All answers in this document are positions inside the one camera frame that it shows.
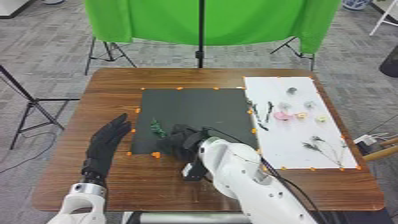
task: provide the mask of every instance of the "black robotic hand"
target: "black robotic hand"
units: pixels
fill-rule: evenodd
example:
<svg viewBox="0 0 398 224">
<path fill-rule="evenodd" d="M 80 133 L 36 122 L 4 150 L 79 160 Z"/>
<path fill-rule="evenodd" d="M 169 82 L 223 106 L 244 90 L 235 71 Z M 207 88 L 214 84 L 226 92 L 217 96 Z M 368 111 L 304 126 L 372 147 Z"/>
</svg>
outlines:
<svg viewBox="0 0 398 224">
<path fill-rule="evenodd" d="M 132 122 L 127 121 L 128 115 L 123 114 L 111 123 L 102 127 L 91 138 L 91 146 L 86 152 L 82 174 L 109 175 L 114 153 L 121 139 L 132 130 Z"/>
<path fill-rule="evenodd" d="M 189 125 L 176 124 L 169 136 L 159 140 L 160 151 L 185 162 L 194 162 L 200 151 L 200 142 L 208 139 L 208 130 L 196 130 Z"/>
</svg>

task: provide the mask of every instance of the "orange object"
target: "orange object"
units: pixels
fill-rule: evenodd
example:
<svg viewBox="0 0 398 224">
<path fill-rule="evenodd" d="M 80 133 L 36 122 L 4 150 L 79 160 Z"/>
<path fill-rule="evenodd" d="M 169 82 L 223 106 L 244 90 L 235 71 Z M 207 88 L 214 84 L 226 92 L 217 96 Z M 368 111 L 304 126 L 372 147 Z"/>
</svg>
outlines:
<svg viewBox="0 0 398 224">
<path fill-rule="evenodd" d="M 160 152 L 153 152 L 153 157 L 159 159 L 160 158 Z"/>
</svg>

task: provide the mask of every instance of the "wooden table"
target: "wooden table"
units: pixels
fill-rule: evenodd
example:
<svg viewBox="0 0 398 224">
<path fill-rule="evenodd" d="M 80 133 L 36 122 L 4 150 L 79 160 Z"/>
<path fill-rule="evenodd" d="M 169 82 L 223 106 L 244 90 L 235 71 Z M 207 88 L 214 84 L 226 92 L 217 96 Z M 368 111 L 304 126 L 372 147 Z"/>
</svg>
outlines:
<svg viewBox="0 0 398 224">
<path fill-rule="evenodd" d="M 57 211 L 72 185 L 80 179 L 91 136 L 121 113 L 136 123 L 141 88 L 235 88 L 242 76 L 313 76 L 288 69 L 102 69 L 98 70 L 70 121 L 57 151 L 34 193 L 34 207 Z M 384 208 L 384 197 L 370 175 L 338 112 L 315 77 L 315 84 L 363 170 L 285 170 L 283 176 L 303 187 L 320 210 L 372 211 Z M 240 211 L 239 203 L 207 181 L 184 182 L 184 165 L 175 158 L 128 156 L 132 134 L 114 157 L 109 175 L 109 211 Z"/>
</svg>

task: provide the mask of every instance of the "tripod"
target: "tripod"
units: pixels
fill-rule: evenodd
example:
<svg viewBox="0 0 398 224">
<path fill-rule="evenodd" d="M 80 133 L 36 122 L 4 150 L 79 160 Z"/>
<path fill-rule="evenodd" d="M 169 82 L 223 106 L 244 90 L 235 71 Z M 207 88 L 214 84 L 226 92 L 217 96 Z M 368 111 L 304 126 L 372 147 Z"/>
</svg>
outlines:
<svg viewBox="0 0 398 224">
<path fill-rule="evenodd" d="M 89 69 L 91 69 L 91 60 L 104 60 L 107 62 L 114 62 L 121 57 L 127 58 L 132 66 L 137 68 L 137 65 L 134 64 L 134 61 L 125 53 L 125 51 L 121 50 L 121 47 L 116 43 L 107 43 L 104 41 L 104 47 L 105 47 L 105 51 L 107 51 L 107 56 L 109 58 L 104 59 L 102 56 L 100 57 L 93 57 L 93 52 L 95 52 L 95 47 L 96 47 L 96 37 L 93 37 L 93 41 L 91 41 L 91 51 L 89 51 L 89 58 L 88 58 L 88 64 L 86 64 L 86 71 L 84 71 L 84 75 L 88 76 L 89 74 Z M 112 50 L 118 50 L 121 52 L 121 56 L 120 57 L 114 57 L 114 54 L 112 54 Z"/>
<path fill-rule="evenodd" d="M 311 67 L 311 71 L 315 71 L 315 54 L 313 54 L 311 57 L 306 57 L 304 54 L 297 52 L 297 50 L 295 50 L 294 47 L 290 46 L 290 42 L 292 42 L 295 39 L 297 39 L 297 37 L 294 37 L 294 38 L 288 40 L 288 42 L 278 47 L 278 49 L 271 52 L 271 54 L 274 54 L 274 53 L 281 50 L 283 47 L 288 47 L 290 50 L 292 50 L 294 53 L 295 53 L 295 56 L 297 56 L 299 58 L 306 58 L 306 59 L 310 59 L 310 61 L 311 61 L 311 65 L 310 65 L 310 67 Z"/>
<path fill-rule="evenodd" d="M 2 77 L 0 77 L 0 79 L 4 80 L 6 84 L 11 86 L 16 93 L 22 95 L 22 97 L 29 100 L 29 104 L 27 104 L 27 108 L 25 108 L 25 112 L 24 112 L 24 117 L 22 117 L 22 122 L 20 122 L 20 125 L 18 125 L 15 139 L 13 139 L 13 143 L 11 143 L 11 147 L 9 147 L 9 149 L 13 150 L 15 145 L 16 145 L 16 140 L 18 140 L 20 134 L 24 132 L 34 130 L 36 128 L 41 128 L 43 126 L 47 126 L 50 124 L 57 125 L 59 128 L 64 130 L 64 126 L 61 125 L 57 119 L 59 119 L 59 116 L 61 116 L 61 113 L 64 111 L 64 108 L 66 108 L 66 105 L 68 105 L 70 101 L 77 101 L 80 99 L 40 99 L 40 98 L 34 98 L 2 65 L 0 65 L 0 73 L 4 74 L 11 83 L 8 82 L 8 80 Z M 40 102 L 47 102 L 47 101 L 64 101 L 64 104 L 61 106 L 61 109 L 59 109 L 59 112 L 56 114 L 56 116 L 52 116 L 52 114 L 48 113 L 47 109 L 43 108 L 43 106 L 40 104 Z M 41 114 L 45 115 L 45 117 L 48 119 L 48 122 L 45 122 L 45 123 L 31 126 L 29 128 L 25 128 L 24 126 L 25 126 L 27 117 L 31 115 L 31 111 L 32 111 L 34 108 L 40 110 Z"/>
</svg>

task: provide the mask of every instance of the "light stand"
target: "light stand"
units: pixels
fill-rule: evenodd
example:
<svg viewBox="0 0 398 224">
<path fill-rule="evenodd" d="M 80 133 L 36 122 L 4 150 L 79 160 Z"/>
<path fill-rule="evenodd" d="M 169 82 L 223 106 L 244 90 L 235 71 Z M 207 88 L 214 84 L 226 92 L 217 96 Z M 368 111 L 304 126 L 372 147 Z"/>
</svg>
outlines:
<svg viewBox="0 0 398 224">
<path fill-rule="evenodd" d="M 200 0 L 200 49 L 196 52 L 198 68 L 203 68 L 203 60 L 205 60 L 205 15 L 207 15 L 207 0 Z"/>
<path fill-rule="evenodd" d="M 86 65 L 86 72 L 84 72 L 84 75 L 88 76 L 89 74 L 89 69 L 91 69 L 91 60 L 104 60 L 107 62 L 114 62 L 121 57 L 127 58 L 132 66 L 137 68 L 136 64 L 134 64 L 134 61 L 125 53 L 125 51 L 121 50 L 121 47 L 116 43 L 109 43 L 104 41 L 104 47 L 105 47 L 105 51 L 107 51 L 107 56 L 109 58 L 104 59 L 102 56 L 100 57 L 93 57 L 93 52 L 95 52 L 95 47 L 96 47 L 96 37 L 93 37 L 93 41 L 91 41 L 91 51 L 89 51 L 89 58 L 88 58 L 88 65 Z M 120 57 L 114 57 L 114 54 L 112 54 L 112 50 L 118 50 L 121 52 L 121 56 Z"/>
<path fill-rule="evenodd" d="M 274 53 L 281 50 L 283 47 L 288 47 L 290 50 L 292 50 L 294 53 L 295 53 L 295 56 L 297 56 L 299 58 L 306 58 L 306 59 L 310 59 L 310 61 L 311 61 L 311 71 L 315 71 L 315 54 L 313 54 L 311 57 L 306 57 L 304 54 L 297 52 L 297 50 L 295 50 L 294 47 L 290 46 L 290 42 L 292 42 L 295 39 L 297 39 L 297 37 L 294 37 L 294 38 L 288 40 L 288 42 L 278 47 L 278 49 L 271 52 L 271 54 L 274 54 Z"/>
<path fill-rule="evenodd" d="M 47 126 L 50 124 L 56 124 L 59 126 L 59 128 L 64 130 L 64 126 L 61 125 L 57 119 L 59 119 L 59 116 L 61 116 L 61 113 L 63 113 L 63 110 L 66 108 L 66 105 L 68 105 L 70 101 L 77 101 L 80 99 L 40 99 L 40 98 L 34 98 L 2 65 L 0 65 L 0 73 L 4 74 L 4 76 L 6 76 L 6 78 L 11 82 L 9 83 L 8 80 L 0 77 L 6 84 L 11 86 L 11 88 L 15 89 L 18 94 L 22 95 L 22 97 L 29 100 L 27 109 L 25 109 L 24 117 L 22 117 L 22 122 L 20 122 L 20 125 L 18 125 L 15 139 L 13 139 L 13 143 L 11 143 L 11 147 L 9 147 L 9 149 L 13 150 L 15 145 L 16 145 L 16 140 L 18 140 L 20 134 L 24 132 L 34 130 L 36 128 L 41 128 L 43 126 Z M 56 116 L 52 116 L 52 114 L 48 113 L 47 109 L 43 108 L 43 106 L 40 104 L 40 102 L 47 102 L 47 101 L 64 101 L 64 104 L 61 106 L 61 109 L 59 109 L 59 112 L 56 114 Z M 24 128 L 27 117 L 31 115 L 31 111 L 32 111 L 34 108 L 40 110 L 41 114 L 45 115 L 45 117 L 48 119 L 48 122 L 31 126 L 29 128 Z"/>
</svg>

